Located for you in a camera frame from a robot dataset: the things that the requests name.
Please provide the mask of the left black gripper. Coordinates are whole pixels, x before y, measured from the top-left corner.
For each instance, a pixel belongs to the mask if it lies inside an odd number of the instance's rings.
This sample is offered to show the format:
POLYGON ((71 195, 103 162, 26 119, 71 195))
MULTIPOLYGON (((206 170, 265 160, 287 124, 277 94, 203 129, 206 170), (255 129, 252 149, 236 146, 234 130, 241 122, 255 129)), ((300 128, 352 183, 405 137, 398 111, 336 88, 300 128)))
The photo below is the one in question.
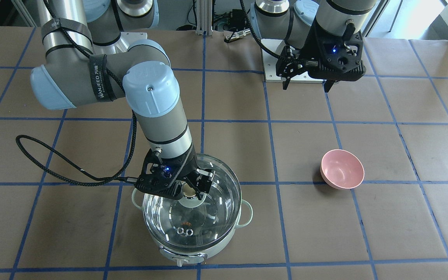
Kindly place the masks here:
MULTIPOLYGON (((275 74, 281 79, 282 89, 287 90, 295 77, 307 75, 311 79, 325 80, 320 75, 322 66, 318 48, 318 23, 288 23, 281 53, 275 65, 275 74)), ((329 93, 336 80, 325 80, 323 89, 329 93)))

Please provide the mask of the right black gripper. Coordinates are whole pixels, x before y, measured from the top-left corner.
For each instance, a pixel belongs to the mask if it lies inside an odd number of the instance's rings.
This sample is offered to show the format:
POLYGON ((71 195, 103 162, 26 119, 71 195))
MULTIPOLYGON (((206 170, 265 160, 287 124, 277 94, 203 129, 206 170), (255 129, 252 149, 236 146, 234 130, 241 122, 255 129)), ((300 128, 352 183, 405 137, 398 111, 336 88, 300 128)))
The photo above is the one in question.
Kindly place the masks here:
POLYGON ((171 185, 172 195, 183 194, 183 183, 187 183, 196 195, 210 192, 215 171, 199 167, 197 156, 194 146, 190 146, 182 155, 170 159, 170 167, 174 171, 175 178, 175 182, 171 185))

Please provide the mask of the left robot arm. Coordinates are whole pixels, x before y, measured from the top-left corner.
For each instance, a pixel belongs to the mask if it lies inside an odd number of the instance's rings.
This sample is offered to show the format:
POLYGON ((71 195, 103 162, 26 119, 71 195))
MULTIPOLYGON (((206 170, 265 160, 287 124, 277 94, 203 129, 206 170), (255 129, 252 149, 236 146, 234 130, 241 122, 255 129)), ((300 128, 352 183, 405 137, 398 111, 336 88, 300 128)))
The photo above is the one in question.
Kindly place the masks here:
POLYGON ((260 48, 276 59, 284 90, 294 77, 324 80, 324 90, 363 77, 361 28, 375 0, 256 0, 247 23, 260 48))

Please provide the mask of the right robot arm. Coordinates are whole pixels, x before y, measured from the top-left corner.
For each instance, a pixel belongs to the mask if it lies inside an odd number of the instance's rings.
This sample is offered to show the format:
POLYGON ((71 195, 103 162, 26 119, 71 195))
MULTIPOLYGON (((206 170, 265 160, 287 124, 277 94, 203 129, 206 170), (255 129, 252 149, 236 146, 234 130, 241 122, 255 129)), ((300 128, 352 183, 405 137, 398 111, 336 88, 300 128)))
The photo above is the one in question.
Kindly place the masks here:
POLYGON ((65 159, 92 182, 66 178, 31 160, 48 174, 77 186, 101 186, 117 180, 142 193, 169 199, 182 197, 183 183, 199 199, 210 192, 215 170, 197 163, 192 135, 167 53, 155 41, 141 39, 112 54, 95 50, 99 39, 121 38, 123 11, 144 16, 149 0, 40 0, 46 64, 31 71, 31 87, 49 110, 73 109, 126 98, 132 110, 132 139, 123 166, 110 177, 95 177, 65 159))

